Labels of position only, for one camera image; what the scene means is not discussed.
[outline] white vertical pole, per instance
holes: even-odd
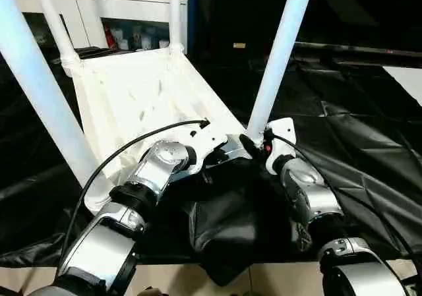
[[[247,136],[261,146],[263,133],[276,100],[278,88],[289,62],[297,33],[309,0],[287,0],[270,57],[255,100],[247,128]]]
[[[97,160],[14,0],[0,0],[0,27],[1,54],[78,182],[85,185]],[[89,192],[96,204],[88,208],[99,209],[112,186],[100,175]]]
[[[170,53],[182,53],[180,0],[170,0]]]
[[[71,76],[72,68],[77,67],[79,64],[79,56],[73,49],[65,25],[61,21],[59,13],[55,10],[53,0],[40,0],[40,3],[54,41],[59,48],[61,64],[66,74]]]

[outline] white cabinet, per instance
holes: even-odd
[[[90,45],[107,47],[104,34],[104,19],[133,20],[140,25],[153,26],[157,23],[170,21],[170,7],[168,3],[154,1],[131,0],[76,0]],[[181,37],[187,48],[187,6],[181,5]]]
[[[42,8],[39,0],[15,0],[24,13],[29,14],[42,14]],[[72,44],[75,48],[88,47],[90,45],[86,36],[85,28],[82,23],[82,18],[79,13],[78,5],[76,0],[53,0],[53,3],[61,15],[63,22],[65,23],[67,32],[71,37]]]
[[[16,2],[23,13],[42,13],[38,0],[16,0]],[[53,0],[53,2],[61,14],[75,48],[107,47],[104,24],[125,27],[125,35],[126,37],[130,35],[130,38],[133,35],[128,33],[130,25],[155,27],[160,31],[159,37],[169,34],[169,0]],[[181,21],[182,43],[186,49],[187,0],[181,0]]]

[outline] white frame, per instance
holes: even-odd
[[[168,3],[133,0],[76,0],[90,45],[108,47],[101,18],[170,22]],[[181,8],[181,41],[187,49],[187,6]]]
[[[40,0],[15,0],[22,13],[44,14]],[[76,0],[53,0],[54,6],[63,16],[74,48],[89,47],[82,17]]]

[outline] silver motor housing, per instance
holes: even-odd
[[[407,295],[395,273],[362,238],[333,240],[321,248],[319,257],[325,296]]]

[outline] white bracket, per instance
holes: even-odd
[[[285,138],[293,144],[296,143],[295,126],[293,124],[292,118],[281,118],[271,121],[267,124],[267,129],[272,129],[272,132],[276,136]],[[295,149],[280,139],[273,139],[271,154],[265,163],[265,167],[268,172],[270,172],[272,175],[277,175],[277,173],[272,168],[274,161],[276,161],[280,156],[286,156],[289,154],[293,157],[296,157]]]

